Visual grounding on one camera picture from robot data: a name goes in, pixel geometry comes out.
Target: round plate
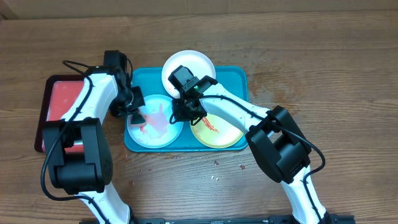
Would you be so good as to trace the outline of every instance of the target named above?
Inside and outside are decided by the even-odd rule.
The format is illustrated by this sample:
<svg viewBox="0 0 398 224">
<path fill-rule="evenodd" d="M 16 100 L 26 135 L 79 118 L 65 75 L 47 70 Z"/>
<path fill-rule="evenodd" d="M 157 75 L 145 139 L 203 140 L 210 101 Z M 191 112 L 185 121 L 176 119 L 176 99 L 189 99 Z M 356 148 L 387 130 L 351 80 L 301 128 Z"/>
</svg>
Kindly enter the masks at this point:
<svg viewBox="0 0 398 224">
<path fill-rule="evenodd" d="M 197 125 L 191 125 L 191 130 L 202 144 L 216 149 L 230 147 L 243 136 L 238 128 L 212 114 L 207 114 Z"/>
<path fill-rule="evenodd" d="M 180 93 L 169 82 L 168 77 L 180 65 L 189 68 L 193 75 L 199 79 L 203 78 L 205 75 L 216 78 L 214 65 L 206 55 L 194 50 L 177 52 L 166 61 L 162 69 L 163 86 L 167 93 L 174 98 L 180 98 Z"/>
<path fill-rule="evenodd" d="M 150 95 L 144 97 L 145 106 L 141 107 L 146 125 L 131 126 L 131 115 L 127 117 L 127 130 L 131 138 L 140 146 L 158 149 L 167 146 L 180 135 L 183 122 L 170 124 L 172 99 L 164 95 Z"/>
</svg>

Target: robotic arm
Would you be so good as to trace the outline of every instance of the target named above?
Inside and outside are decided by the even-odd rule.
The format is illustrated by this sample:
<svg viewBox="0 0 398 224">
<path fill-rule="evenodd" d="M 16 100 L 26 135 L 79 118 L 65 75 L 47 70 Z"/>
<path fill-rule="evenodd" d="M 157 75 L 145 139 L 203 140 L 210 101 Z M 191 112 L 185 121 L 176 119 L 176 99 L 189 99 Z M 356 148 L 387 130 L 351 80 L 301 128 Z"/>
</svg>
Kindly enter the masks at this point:
<svg viewBox="0 0 398 224">
<path fill-rule="evenodd" d="M 70 111 L 60 121 L 47 121 L 43 130 L 45 148 L 53 150 L 50 156 L 51 150 L 46 151 L 53 186 L 64 189 L 69 195 L 90 198 L 91 200 L 82 201 L 99 223 L 136 222 L 131 209 L 120 199 L 111 183 L 112 158 L 102 129 L 108 109 L 113 116 L 132 114 L 138 117 L 136 120 L 140 120 L 138 107 L 144 105 L 144 99 L 139 87 L 131 88 L 131 77 L 127 75 L 126 67 L 127 58 L 124 54 L 118 51 L 105 52 L 104 66 L 88 67 L 85 72 L 85 77 L 88 78 Z M 210 77 L 199 80 L 183 66 L 171 74 L 169 81 L 181 96 L 180 99 L 173 100 L 174 113 L 170 123 L 190 121 L 194 124 L 195 120 L 195 123 L 199 122 L 207 113 L 225 119 L 245 134 L 262 171 L 273 181 L 282 183 L 297 222 L 320 223 L 328 218 L 330 221 L 310 177 L 307 178 L 309 194 L 306 193 L 303 177 L 310 172 L 308 154 L 311 147 L 302 143 L 300 138 L 305 139 L 304 135 L 284 108 L 277 106 L 271 111 L 252 105 L 232 95 Z M 82 102 L 85 102 L 83 107 L 73 117 Z M 295 138 L 294 134 L 282 129 L 283 135 L 272 142 L 269 136 L 274 131 L 279 132 L 278 127 L 290 130 L 300 138 Z M 83 145 L 84 154 L 65 152 L 65 148 L 76 144 Z"/>
</svg>

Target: blue tray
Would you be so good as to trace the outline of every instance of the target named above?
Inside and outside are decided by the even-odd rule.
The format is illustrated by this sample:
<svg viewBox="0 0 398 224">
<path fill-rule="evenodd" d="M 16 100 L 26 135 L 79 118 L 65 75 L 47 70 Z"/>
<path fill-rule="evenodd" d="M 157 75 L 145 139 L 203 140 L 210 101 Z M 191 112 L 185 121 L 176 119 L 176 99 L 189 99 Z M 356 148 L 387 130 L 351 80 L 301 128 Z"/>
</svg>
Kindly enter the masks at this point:
<svg viewBox="0 0 398 224">
<path fill-rule="evenodd" d="M 216 66 L 216 79 L 232 94 L 249 101 L 248 80 L 245 72 L 235 66 Z M 162 84 L 162 68 L 138 68 L 132 74 L 133 86 L 140 86 L 144 96 L 161 94 L 170 96 Z M 241 138 L 233 146 L 224 149 L 213 149 L 203 145 L 191 131 L 188 121 L 184 122 L 180 136 L 168 146 L 159 149 L 148 149 L 138 145 L 124 128 L 124 143 L 134 152 L 200 152 L 200 151 L 238 151 L 244 149 L 248 143 Z"/>
</svg>

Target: brown wooden surface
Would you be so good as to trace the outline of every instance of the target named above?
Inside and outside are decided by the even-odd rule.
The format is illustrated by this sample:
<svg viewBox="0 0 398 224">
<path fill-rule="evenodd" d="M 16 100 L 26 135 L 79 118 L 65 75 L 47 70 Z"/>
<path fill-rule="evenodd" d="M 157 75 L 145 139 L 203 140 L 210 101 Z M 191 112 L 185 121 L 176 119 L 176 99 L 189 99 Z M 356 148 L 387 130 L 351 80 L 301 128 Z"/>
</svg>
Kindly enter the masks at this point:
<svg viewBox="0 0 398 224">
<path fill-rule="evenodd" d="M 33 143 L 46 79 L 73 74 L 62 60 L 96 65 L 111 49 L 126 53 L 135 68 L 160 67 L 185 49 L 243 68 L 251 102 L 286 107 L 325 154 L 313 182 L 328 211 L 355 215 L 358 223 L 396 223 L 396 11 L 0 21 L 0 223 L 93 217 L 81 202 L 43 195 L 44 155 Z M 139 218 L 291 212 L 282 187 L 249 149 L 136 154 L 124 146 L 123 119 L 108 116 L 104 130 L 114 185 Z M 314 152 L 310 157 L 312 167 L 320 164 Z"/>
<path fill-rule="evenodd" d="M 0 0 L 8 19 L 397 9 L 396 0 Z"/>
</svg>

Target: table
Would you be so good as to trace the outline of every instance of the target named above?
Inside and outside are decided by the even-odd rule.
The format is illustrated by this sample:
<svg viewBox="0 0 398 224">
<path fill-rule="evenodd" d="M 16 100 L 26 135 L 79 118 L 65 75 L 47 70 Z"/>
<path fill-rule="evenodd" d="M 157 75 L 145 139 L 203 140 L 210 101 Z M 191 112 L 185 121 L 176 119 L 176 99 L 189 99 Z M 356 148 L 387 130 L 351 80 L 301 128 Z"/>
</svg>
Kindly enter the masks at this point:
<svg viewBox="0 0 398 224">
<path fill-rule="evenodd" d="M 114 49 L 135 68 L 162 66 L 186 49 L 243 68 L 251 102 L 286 107 L 323 151 L 326 167 L 312 178 L 328 211 L 358 223 L 396 222 L 398 12 L 357 11 L 0 21 L 0 223 L 93 218 L 79 201 L 45 197 L 44 155 L 33 144 L 46 79 L 74 74 L 61 61 L 100 65 Z M 248 148 L 136 154 L 124 146 L 123 119 L 108 116 L 104 130 L 113 183 L 139 218 L 292 211 Z M 313 168 L 320 164 L 316 153 L 310 158 Z"/>
</svg>

